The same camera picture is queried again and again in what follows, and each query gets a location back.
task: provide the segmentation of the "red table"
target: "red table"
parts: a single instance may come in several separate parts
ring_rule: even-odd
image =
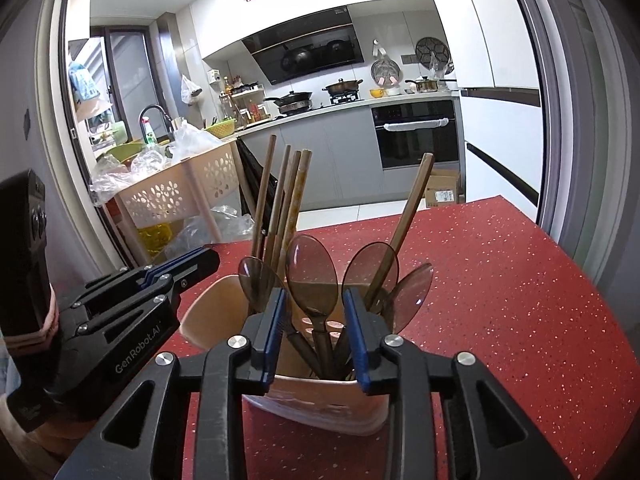
[[[310,231],[338,275],[363,245],[388,240],[398,217]],[[180,315],[211,283],[235,274],[250,252],[218,246],[216,275],[184,293]],[[428,302],[402,335],[446,356],[470,350],[546,435],[576,478],[594,478],[640,405],[640,369],[625,335],[580,269],[537,226],[501,198],[419,212],[399,255],[401,276],[431,261]],[[165,350],[198,350],[176,334]],[[196,402],[183,479],[192,478]],[[370,437],[317,430],[245,406],[252,480],[379,479],[386,428]],[[439,478],[446,478],[442,427]]]

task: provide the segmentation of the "oven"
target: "oven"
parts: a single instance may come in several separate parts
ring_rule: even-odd
[[[382,168],[418,166],[425,153],[436,163],[459,162],[452,100],[421,101],[372,108]]]

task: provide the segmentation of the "faucet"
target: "faucet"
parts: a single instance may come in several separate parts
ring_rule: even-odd
[[[138,119],[138,121],[140,122],[140,130],[142,130],[142,139],[146,142],[146,132],[145,132],[145,125],[142,122],[142,119],[145,116],[145,113],[147,113],[149,110],[158,110],[161,114],[162,114],[162,120],[164,121],[164,129],[167,132],[167,135],[169,135],[169,140],[175,140],[174,137],[174,128],[171,124],[171,117],[169,117],[169,114],[164,111],[164,108],[162,108],[160,105],[149,105],[148,107],[146,107],[144,110],[142,110],[140,112],[140,118]]]

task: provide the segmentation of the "floor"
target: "floor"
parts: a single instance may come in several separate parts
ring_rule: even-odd
[[[369,220],[385,216],[402,214],[406,200],[398,202],[381,202],[377,204],[354,205],[348,207],[335,207],[332,209],[319,209],[315,211],[303,211],[298,218],[298,231],[327,227],[331,225],[347,224],[356,220]],[[418,211],[427,209],[424,199],[420,201]]]

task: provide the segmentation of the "oven door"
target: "oven door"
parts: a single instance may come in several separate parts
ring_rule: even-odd
[[[425,153],[436,162],[458,162],[458,133],[453,119],[406,118],[376,125],[382,168],[418,166]]]

